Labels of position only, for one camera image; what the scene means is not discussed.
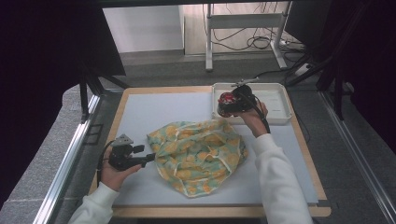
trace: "white sleeve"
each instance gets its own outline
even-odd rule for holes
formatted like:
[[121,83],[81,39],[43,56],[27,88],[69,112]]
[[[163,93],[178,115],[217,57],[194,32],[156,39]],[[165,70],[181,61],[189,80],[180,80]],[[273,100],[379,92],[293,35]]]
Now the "white sleeve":
[[271,134],[256,138],[253,149],[259,172],[262,205],[269,224],[312,223],[294,169]]
[[118,192],[100,182],[96,191],[89,196],[84,196],[82,205],[75,211],[68,223],[108,223],[113,215],[111,206],[118,196]]

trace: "yellow patterned cloth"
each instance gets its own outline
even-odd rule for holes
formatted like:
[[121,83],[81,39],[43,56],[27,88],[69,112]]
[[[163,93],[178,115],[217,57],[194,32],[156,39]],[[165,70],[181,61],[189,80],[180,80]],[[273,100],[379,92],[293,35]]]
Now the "yellow patterned cloth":
[[148,134],[160,175],[188,197],[217,189],[248,156],[242,137],[225,119],[170,123]]

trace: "cable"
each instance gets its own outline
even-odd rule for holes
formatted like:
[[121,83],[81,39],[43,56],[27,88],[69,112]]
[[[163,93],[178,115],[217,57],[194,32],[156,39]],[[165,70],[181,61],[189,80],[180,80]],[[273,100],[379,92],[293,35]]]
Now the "cable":
[[110,144],[112,144],[113,142],[114,142],[114,140],[108,142],[105,145],[105,148],[103,149],[103,151],[102,151],[102,153],[101,153],[101,155],[99,157],[98,164],[96,165],[96,180],[97,180],[96,182],[97,182],[97,186],[99,186],[99,182],[101,181],[101,172],[102,172],[102,169],[103,169],[103,160],[108,160],[108,159],[104,158],[105,152],[106,152],[107,148],[110,146]]
[[230,14],[233,14],[230,9],[228,8],[228,3],[225,4],[225,8],[227,8],[227,10],[230,12]]
[[299,65],[301,65],[301,64],[303,64],[303,63],[305,63],[305,62],[309,59],[309,57],[306,57],[306,56],[307,56],[307,54],[305,53],[299,60],[297,60],[297,62],[296,62],[292,67],[290,67],[290,68],[288,68],[288,69],[284,69],[284,70],[274,70],[274,71],[265,71],[265,72],[259,73],[259,74],[258,74],[257,76],[255,76],[254,78],[258,78],[258,77],[261,77],[261,76],[263,76],[263,75],[265,75],[265,74],[270,74],[270,73],[289,72],[289,71],[295,69],[297,66],[299,66]]
[[[257,97],[256,95],[254,97],[256,98],[257,101],[259,101],[259,103],[261,103],[259,97]],[[262,113],[264,113],[264,109],[262,108],[262,104],[260,104],[260,109],[262,110]]]
[[[262,29],[263,29],[263,30],[266,30],[266,31],[268,31],[268,32],[270,32],[272,35],[274,35],[274,37],[277,36],[277,33],[274,32],[273,30],[270,30],[270,29],[268,29],[268,28],[266,28],[266,27],[262,27]],[[287,34],[287,35],[291,36],[291,38],[294,39],[294,37],[293,37],[292,35],[288,34],[286,31],[283,31],[282,34]],[[282,37],[280,37],[280,39],[281,39],[281,40],[284,40],[284,41],[286,41],[286,42],[288,42],[288,43],[291,43],[291,44],[302,44],[302,45],[303,45],[302,42],[289,41],[288,39],[284,39],[284,38],[282,38]]]
[[265,2],[264,8],[262,9],[262,13],[265,12],[265,9],[267,8],[267,2]]
[[277,2],[275,2],[274,13],[276,12]]
[[244,98],[244,100],[245,100],[248,104],[250,104],[250,105],[253,107],[254,110],[256,110],[257,114],[259,114],[259,116],[260,116],[260,120],[262,121],[262,123],[263,123],[264,126],[265,126],[265,129],[267,130],[268,133],[271,133],[271,131],[270,131],[270,126],[269,126],[269,124],[268,124],[267,119],[265,118],[264,113],[263,113],[262,111],[260,111],[260,109],[259,109],[256,105],[254,105],[253,103],[251,103],[250,100],[248,99],[248,97],[247,97],[246,95],[242,94],[241,92],[238,92],[238,94],[239,94],[240,96],[242,96],[242,98]]
[[[259,4],[259,5],[254,9],[253,13],[257,10],[257,8],[260,7],[260,5],[261,5],[261,4]],[[207,30],[206,30],[206,25],[205,25],[205,24],[206,24],[206,21],[205,21],[205,9],[204,9],[204,5],[202,5],[202,12],[203,12],[203,18],[204,18],[204,29],[205,29],[205,33],[206,33],[206,35],[207,35]],[[230,37],[232,37],[232,36],[234,36],[234,35],[239,34],[240,32],[242,32],[242,31],[244,31],[244,30],[246,30],[246,29],[247,29],[247,28],[243,28],[243,29],[241,29],[241,30],[235,32],[234,34],[229,35],[229,36],[226,36],[226,37],[224,37],[224,38],[222,38],[222,39],[218,39],[218,38],[217,38],[215,30],[213,31],[213,35],[214,35],[214,37],[215,37],[215,39],[216,39],[217,41],[221,42],[221,41],[226,40],[226,39],[228,39],[228,38],[230,38]],[[254,36],[254,35],[256,34],[257,30],[258,30],[258,28],[255,30],[255,32],[254,32],[254,34],[253,34],[253,37],[251,37],[251,38],[249,38],[249,39],[247,40],[247,46],[246,46],[245,48],[234,49],[234,48],[231,48],[231,47],[229,47],[229,46],[227,46],[227,45],[221,44],[221,43],[219,43],[219,42],[211,41],[211,43],[212,43],[212,44],[215,44],[215,45],[220,45],[220,46],[223,46],[224,48],[232,49],[232,50],[244,50],[244,49],[249,49],[249,48],[254,48],[254,49],[266,49],[266,48],[268,48],[268,47],[270,46],[271,40],[270,40],[268,37],[265,37],[265,36]],[[267,44],[266,44],[264,47],[258,47],[258,46],[256,45],[256,41],[266,41]]]

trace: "white wall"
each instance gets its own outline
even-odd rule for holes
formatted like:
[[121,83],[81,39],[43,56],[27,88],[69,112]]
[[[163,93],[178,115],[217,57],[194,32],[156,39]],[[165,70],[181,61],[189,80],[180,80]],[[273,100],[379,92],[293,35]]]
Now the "white wall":
[[182,6],[103,11],[119,53],[184,48]]

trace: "hand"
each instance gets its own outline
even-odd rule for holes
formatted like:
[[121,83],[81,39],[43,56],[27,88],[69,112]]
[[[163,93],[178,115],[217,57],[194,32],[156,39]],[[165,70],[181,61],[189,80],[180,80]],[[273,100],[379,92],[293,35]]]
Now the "hand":
[[101,181],[104,183],[106,186],[109,188],[119,191],[121,188],[121,185],[123,181],[128,177],[128,175],[131,175],[133,173],[136,173],[140,168],[142,168],[142,165],[136,165],[133,166],[125,171],[118,171],[115,168],[113,168],[109,163],[108,163],[108,158],[110,155],[111,150],[107,150],[104,156],[103,160],[103,167],[102,167],[102,175],[101,175]]
[[[265,104],[262,102],[258,102],[257,107],[262,110],[264,116],[267,117],[268,110]],[[235,112],[233,113],[233,115],[241,117],[255,137],[259,137],[263,134],[268,133],[268,130],[265,128],[256,110],[250,109],[249,111],[245,112]]]

